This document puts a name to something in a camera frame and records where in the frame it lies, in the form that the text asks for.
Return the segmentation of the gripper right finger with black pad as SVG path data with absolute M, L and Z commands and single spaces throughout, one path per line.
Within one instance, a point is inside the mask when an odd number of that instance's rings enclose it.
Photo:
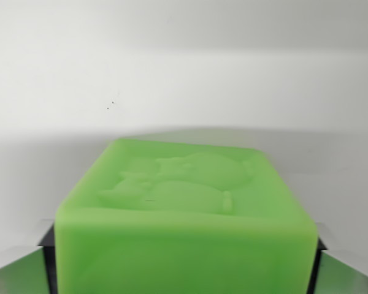
M 346 251 L 330 229 L 317 222 L 318 245 L 308 293 L 368 293 L 368 262 Z

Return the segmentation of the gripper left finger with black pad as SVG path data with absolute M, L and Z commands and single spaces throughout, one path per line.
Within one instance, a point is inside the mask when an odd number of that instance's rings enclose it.
M 0 293 L 57 293 L 52 219 L 42 219 L 17 246 L 0 252 Z

